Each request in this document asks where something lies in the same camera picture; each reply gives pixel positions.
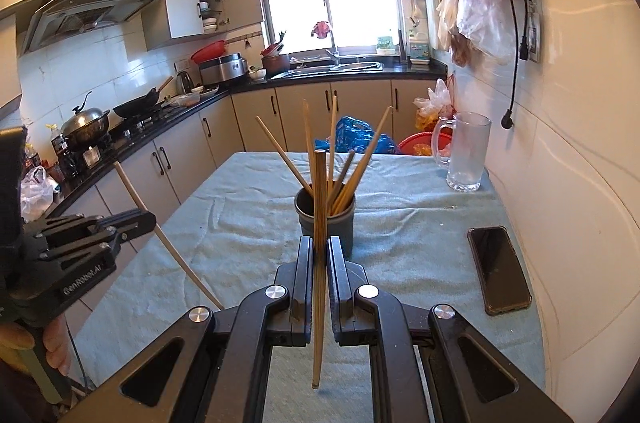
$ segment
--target range hood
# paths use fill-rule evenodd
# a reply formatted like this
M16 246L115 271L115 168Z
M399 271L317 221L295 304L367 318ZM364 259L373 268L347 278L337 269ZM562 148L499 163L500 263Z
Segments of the range hood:
M153 0L50 0L31 18L22 54L127 21Z

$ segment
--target frosted glass mug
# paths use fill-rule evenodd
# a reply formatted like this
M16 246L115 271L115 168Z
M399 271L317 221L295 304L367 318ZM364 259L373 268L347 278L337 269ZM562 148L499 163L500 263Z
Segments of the frosted glass mug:
M438 137L443 127L453 129L451 156L438 152ZM491 120L474 112L457 112L453 119L440 118L431 135L431 153L439 167L448 168L447 184L460 192L475 192L480 188L484 158L489 146Z

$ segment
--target light blue tablecloth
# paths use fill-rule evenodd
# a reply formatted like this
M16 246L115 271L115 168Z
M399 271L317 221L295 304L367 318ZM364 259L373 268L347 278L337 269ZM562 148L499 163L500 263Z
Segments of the light blue tablecloth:
M306 154L291 154L308 178ZM337 154L337 168L344 157ZM489 317L466 239L474 226L508 227L490 180L473 194L451 190L431 158L373 156L357 190L351 260L372 284L423 308L446 302L544 388L542 331L530 308ZM299 184L277 154L238 153L163 226L169 239L226 307L273 282L296 259ZM99 384L187 310L210 305L154 237L124 270L76 338ZM321 388L311 389L312 347L276 348L265 422L372 421L366 347L339 347L326 324Z

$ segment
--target black smartphone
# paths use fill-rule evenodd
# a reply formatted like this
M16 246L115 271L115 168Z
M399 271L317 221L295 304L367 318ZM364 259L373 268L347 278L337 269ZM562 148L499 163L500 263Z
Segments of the black smartphone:
M531 293L505 227L471 228L466 236L478 268L486 313L494 316L528 308Z

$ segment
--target mug handle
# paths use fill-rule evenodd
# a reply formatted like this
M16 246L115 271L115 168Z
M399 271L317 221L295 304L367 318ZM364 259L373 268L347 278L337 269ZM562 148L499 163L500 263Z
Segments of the mug handle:
M438 167L447 168L449 167L450 158L441 156L438 150L438 138L440 137L440 131L443 127L451 127L452 129L455 129L456 120L439 118L436 123L436 127L433 129L433 133L431 133L431 153L433 154L433 157L436 158L436 164Z

